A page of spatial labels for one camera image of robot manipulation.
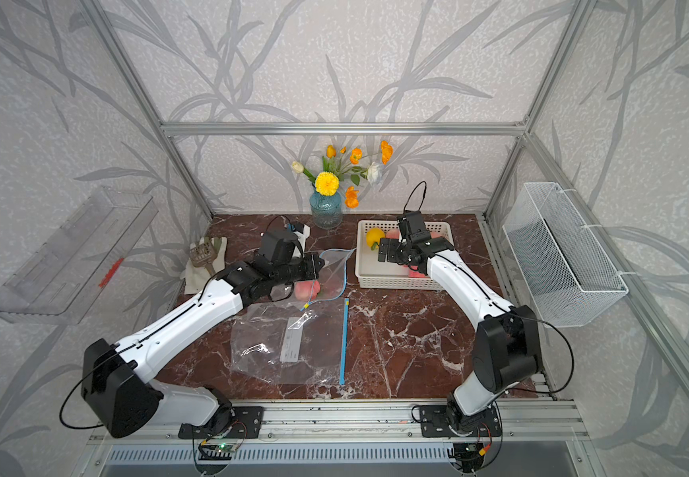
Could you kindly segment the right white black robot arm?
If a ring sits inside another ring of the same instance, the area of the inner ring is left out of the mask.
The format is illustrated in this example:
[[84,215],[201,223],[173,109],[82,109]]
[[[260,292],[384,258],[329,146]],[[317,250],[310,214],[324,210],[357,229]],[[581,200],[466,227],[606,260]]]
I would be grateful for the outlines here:
[[449,422],[461,431],[506,391],[542,371],[538,320],[516,307],[472,272],[455,247],[434,238],[419,211],[398,217],[399,238],[383,238],[378,260],[408,266],[441,285],[475,329],[473,371],[449,396]]

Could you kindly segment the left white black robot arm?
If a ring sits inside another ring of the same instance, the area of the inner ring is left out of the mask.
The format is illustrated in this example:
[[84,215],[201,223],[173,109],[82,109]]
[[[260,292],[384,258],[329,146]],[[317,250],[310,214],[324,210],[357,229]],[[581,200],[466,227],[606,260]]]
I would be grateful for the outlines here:
[[122,438],[146,425],[191,425],[197,436],[228,429],[235,417],[222,393],[160,383],[157,375],[191,343],[275,287],[318,278],[324,260],[306,251],[310,233],[301,223],[266,232],[252,260],[216,272],[163,318],[114,344],[104,339],[91,344],[84,354],[81,397],[106,431]]

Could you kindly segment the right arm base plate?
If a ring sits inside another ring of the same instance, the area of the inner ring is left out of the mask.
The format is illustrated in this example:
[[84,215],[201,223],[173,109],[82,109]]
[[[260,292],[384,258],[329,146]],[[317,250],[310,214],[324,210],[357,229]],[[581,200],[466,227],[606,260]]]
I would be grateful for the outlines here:
[[494,405],[474,415],[464,415],[454,405],[415,405],[412,417],[419,423],[423,437],[488,438],[500,437],[501,416]]

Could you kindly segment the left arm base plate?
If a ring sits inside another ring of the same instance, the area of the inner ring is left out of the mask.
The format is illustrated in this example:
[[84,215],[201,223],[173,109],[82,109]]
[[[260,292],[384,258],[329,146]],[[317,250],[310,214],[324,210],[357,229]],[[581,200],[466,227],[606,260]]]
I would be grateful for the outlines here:
[[225,407],[219,409],[205,425],[180,426],[179,439],[213,438],[256,439],[259,437],[264,407]]

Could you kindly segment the white perforated plastic basket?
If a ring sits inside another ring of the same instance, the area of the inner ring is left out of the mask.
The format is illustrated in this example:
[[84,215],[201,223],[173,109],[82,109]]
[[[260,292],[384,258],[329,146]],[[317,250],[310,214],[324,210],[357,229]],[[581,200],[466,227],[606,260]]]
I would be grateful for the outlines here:
[[408,268],[391,262],[380,262],[378,250],[372,250],[366,235],[372,229],[385,234],[399,231],[396,220],[362,220],[358,222],[355,252],[355,275],[361,288],[441,290],[429,277],[413,277]]

